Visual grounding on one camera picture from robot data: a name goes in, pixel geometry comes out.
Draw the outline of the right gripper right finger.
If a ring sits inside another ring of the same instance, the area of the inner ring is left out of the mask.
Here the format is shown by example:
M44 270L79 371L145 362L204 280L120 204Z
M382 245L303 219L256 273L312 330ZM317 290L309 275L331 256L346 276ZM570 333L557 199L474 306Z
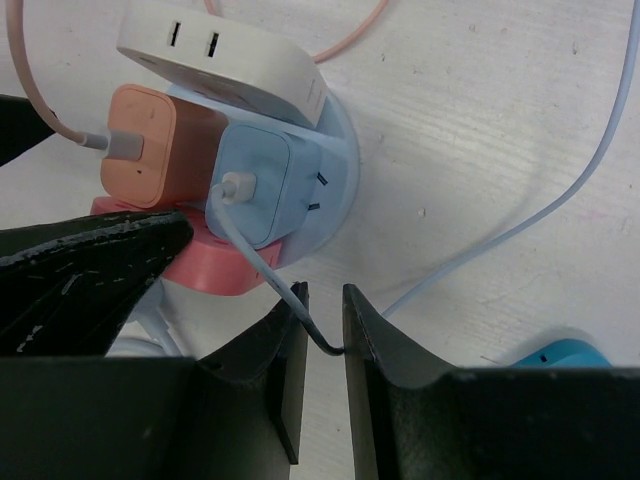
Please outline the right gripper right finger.
M343 339L359 479L635 479L635 368L458 368L352 284Z

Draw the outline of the blue square adapter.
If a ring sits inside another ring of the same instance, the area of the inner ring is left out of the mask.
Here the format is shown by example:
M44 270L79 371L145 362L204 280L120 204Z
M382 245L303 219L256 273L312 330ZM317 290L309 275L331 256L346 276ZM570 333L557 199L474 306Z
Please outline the blue square adapter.
M592 344L580 339L563 338L530 344L509 364L515 368L608 368L610 361Z

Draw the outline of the light blue round socket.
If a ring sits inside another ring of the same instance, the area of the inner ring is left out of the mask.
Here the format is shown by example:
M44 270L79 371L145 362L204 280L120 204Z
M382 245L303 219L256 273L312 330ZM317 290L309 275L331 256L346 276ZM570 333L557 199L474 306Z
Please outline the light blue round socket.
M277 266L287 267L314 253L340 229L354 203L360 179L360 154L355 130L347 111L330 93L314 130L208 99L177 85L168 88L177 98L223 112L231 121L273 127L310 140L321 152L319 173L311 203L319 207L308 213L302 226L286 236Z

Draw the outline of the light blue usb charger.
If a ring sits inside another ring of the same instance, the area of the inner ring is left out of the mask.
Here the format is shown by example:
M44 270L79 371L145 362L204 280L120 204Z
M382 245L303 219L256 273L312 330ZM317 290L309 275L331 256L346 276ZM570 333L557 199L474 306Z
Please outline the light blue usb charger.
M223 202L234 225L255 249L299 229L321 170L321 147L314 141L248 122L236 122L221 137L211 184L230 173L255 177L253 196Z

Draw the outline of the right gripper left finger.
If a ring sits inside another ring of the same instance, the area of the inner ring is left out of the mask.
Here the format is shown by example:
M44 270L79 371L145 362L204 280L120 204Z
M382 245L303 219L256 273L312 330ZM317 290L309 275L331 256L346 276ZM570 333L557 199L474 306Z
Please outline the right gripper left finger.
M5 479L286 479L299 461L307 337L277 303L212 354L30 357L50 326L92 318L57 288L10 288L1 324Z

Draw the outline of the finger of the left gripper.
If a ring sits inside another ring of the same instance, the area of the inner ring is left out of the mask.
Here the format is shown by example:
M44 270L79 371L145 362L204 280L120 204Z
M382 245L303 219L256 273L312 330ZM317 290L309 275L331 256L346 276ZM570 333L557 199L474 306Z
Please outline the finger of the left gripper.
M54 134L26 98L2 94L0 114L0 166Z
M135 305L193 235L177 210L2 231L2 355L106 354Z

